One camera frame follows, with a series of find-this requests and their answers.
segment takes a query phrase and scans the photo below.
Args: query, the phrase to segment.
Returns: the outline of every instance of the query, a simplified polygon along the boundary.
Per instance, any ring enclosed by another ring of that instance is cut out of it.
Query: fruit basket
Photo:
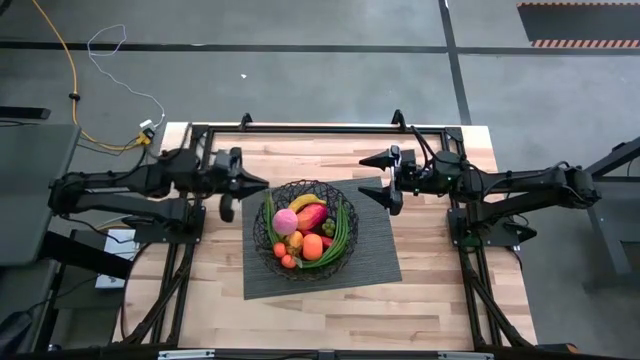
[[[321,255],[316,236],[322,242]],[[353,204],[340,190],[315,180],[268,190],[253,226],[260,258],[269,270],[289,280],[328,279],[347,264],[357,239]]]

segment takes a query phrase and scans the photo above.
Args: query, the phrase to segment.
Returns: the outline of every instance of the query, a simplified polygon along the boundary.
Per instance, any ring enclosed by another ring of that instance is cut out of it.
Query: yellow cable
[[[49,24],[49,27],[51,28],[51,30],[53,30],[53,32],[56,34],[56,36],[58,37],[58,40],[60,41],[60,44],[62,45],[62,47],[64,48],[64,52],[67,54],[67,58],[69,59],[69,64],[71,65],[71,73],[73,74],[73,95],[77,96],[78,95],[78,76],[76,75],[76,64],[73,62],[73,58],[71,57],[71,52],[69,51],[69,48],[67,47],[67,43],[64,42],[64,40],[62,39],[62,36],[60,35],[60,33],[58,32],[58,29],[56,29],[55,25],[53,25],[53,23],[51,22],[51,20],[49,19],[49,16],[47,16],[47,13],[44,12],[44,10],[42,10],[42,8],[40,7],[40,5],[38,4],[38,2],[36,0],[31,0],[33,2],[33,5],[35,5],[35,7],[38,9],[38,11],[40,11],[40,14],[42,14],[42,17],[47,21],[47,23]],[[76,109],[78,106],[78,100],[77,99],[71,99],[71,117],[73,119],[73,123],[76,124],[77,126],[80,126],[80,124],[78,124],[78,118],[76,116]],[[141,146],[140,143],[140,139],[136,140],[136,143],[130,146],[111,146],[111,145],[107,145],[107,144],[103,144],[101,142],[99,142],[98,140],[92,138],[89,134],[87,134],[84,130],[82,130],[82,127],[80,127],[80,131],[82,132],[82,135],[87,138],[87,140],[89,140],[90,142],[104,148],[107,150],[113,150],[113,151],[127,151],[127,150],[131,150],[133,148],[136,148],[138,146]]]

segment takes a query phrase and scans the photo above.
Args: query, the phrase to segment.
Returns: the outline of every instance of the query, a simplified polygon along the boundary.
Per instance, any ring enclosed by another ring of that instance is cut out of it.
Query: metal bracket
[[[204,206],[194,208],[193,227],[188,232],[167,231],[161,224],[137,225],[134,240],[141,244],[161,243],[161,244],[197,244],[204,230],[204,220],[207,210]]]
[[[215,352],[215,349],[160,351],[158,360],[213,359]]]
[[[251,114],[245,113],[242,116],[242,120],[240,120],[240,131],[245,131],[247,129],[247,124],[253,122],[251,118]]]
[[[407,130],[407,123],[404,121],[404,115],[402,115],[402,111],[400,109],[396,109],[393,113],[393,118],[391,119],[391,124],[400,125],[400,131],[405,132]]]
[[[447,212],[447,223],[449,224],[449,235],[454,246],[474,247],[479,246],[477,240],[468,239],[467,234],[467,214],[464,208],[449,209]],[[518,229],[509,226],[508,219],[498,220],[494,225],[488,227],[481,234],[480,239],[484,246],[517,246],[520,245]]]
[[[336,352],[333,350],[318,350],[318,357],[316,360],[335,360]]]
[[[439,352],[438,359],[440,360],[493,360],[493,354],[448,351],[448,352]]]
[[[208,125],[193,125],[191,126],[191,140],[197,141],[209,130]]]
[[[459,143],[464,141],[462,129],[459,127],[446,127],[444,128],[444,133],[447,135],[447,139],[453,139]]]

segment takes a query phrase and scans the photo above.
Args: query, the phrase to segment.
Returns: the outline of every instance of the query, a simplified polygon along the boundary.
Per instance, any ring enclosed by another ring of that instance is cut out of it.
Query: banana
[[[321,199],[318,199],[314,194],[304,194],[298,196],[295,200],[289,204],[289,210],[293,210],[296,214],[300,209],[309,205],[309,204],[323,204],[327,205],[327,202]]]

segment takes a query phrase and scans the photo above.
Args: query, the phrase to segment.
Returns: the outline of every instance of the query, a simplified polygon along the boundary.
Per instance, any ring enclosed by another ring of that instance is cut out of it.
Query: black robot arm
[[[136,215],[174,233],[195,234],[202,226],[204,209],[194,208],[187,199],[155,201],[119,193],[155,199],[166,197],[172,188],[203,198],[222,194],[221,218],[230,222],[232,199],[243,199],[269,186],[266,180],[244,170],[240,148],[232,148],[229,153],[219,150],[211,166],[200,165],[194,151],[180,148],[163,152],[155,164],[138,164],[128,172],[71,172],[52,182],[49,207],[63,217],[87,210]]]
[[[402,192],[448,194],[467,204],[469,227],[492,225],[503,217],[550,206],[587,208],[600,198],[591,174],[566,162],[542,170],[486,173],[447,151],[434,154],[427,166],[418,166],[413,150],[401,151],[392,146],[360,164],[390,169],[388,186],[359,190],[388,208],[391,215],[402,209]],[[484,201],[485,196],[496,193],[522,194],[496,202]]]

